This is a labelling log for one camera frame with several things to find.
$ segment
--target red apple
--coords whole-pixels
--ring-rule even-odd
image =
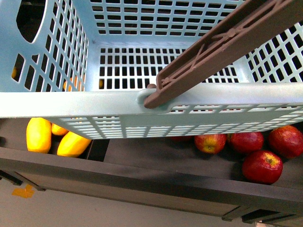
[[[244,159],[242,173],[254,183],[272,184],[282,174],[283,163],[279,156],[271,151],[254,151]]]
[[[268,143],[274,152],[286,158],[298,157],[303,153],[303,134],[291,125],[272,130]]]
[[[217,154],[223,150],[226,143],[226,134],[195,136],[196,147],[208,154]]]
[[[249,154],[262,149],[264,137],[261,132],[244,132],[229,134],[227,141],[234,151]]]
[[[174,142],[188,142],[193,138],[193,136],[172,136],[169,138]]]

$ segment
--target light blue plastic basket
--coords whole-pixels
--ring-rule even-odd
[[[47,0],[31,43],[16,22],[30,2],[0,0],[2,118],[44,117],[91,139],[266,131],[303,121],[303,23],[150,110],[143,100],[155,89],[146,86],[244,0]],[[69,88],[81,92],[62,92]]]

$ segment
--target basket handle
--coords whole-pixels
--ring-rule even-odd
[[[247,0],[157,75],[155,108],[303,20],[303,0]]]

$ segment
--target yellow papaya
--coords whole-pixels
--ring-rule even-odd
[[[65,157],[78,157],[89,146],[91,140],[69,131],[61,140],[57,155]]]
[[[48,153],[52,143],[51,123],[41,117],[30,119],[27,125],[26,138],[29,151]]]
[[[52,133],[56,136],[64,136],[66,133],[68,133],[68,130],[59,125],[52,124]]]

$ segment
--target gray floor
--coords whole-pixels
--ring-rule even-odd
[[[200,214],[47,190],[24,199],[0,181],[0,227],[252,227]]]

